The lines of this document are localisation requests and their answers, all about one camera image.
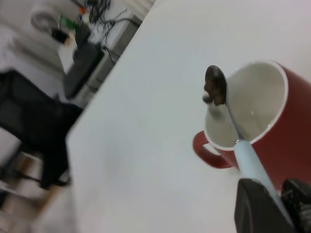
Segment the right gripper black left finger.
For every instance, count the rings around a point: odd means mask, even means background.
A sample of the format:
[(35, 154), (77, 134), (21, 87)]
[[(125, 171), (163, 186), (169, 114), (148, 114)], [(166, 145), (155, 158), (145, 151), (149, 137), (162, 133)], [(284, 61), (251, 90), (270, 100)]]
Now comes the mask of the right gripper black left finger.
[(238, 233), (294, 233), (266, 188), (251, 179), (238, 182), (234, 220)]

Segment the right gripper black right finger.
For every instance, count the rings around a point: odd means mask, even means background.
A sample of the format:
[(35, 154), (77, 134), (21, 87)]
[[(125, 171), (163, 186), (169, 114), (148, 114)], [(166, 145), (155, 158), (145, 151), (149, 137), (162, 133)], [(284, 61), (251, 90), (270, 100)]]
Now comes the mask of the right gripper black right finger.
[(281, 200), (298, 233), (311, 232), (311, 186), (298, 179), (287, 179), (282, 185)]

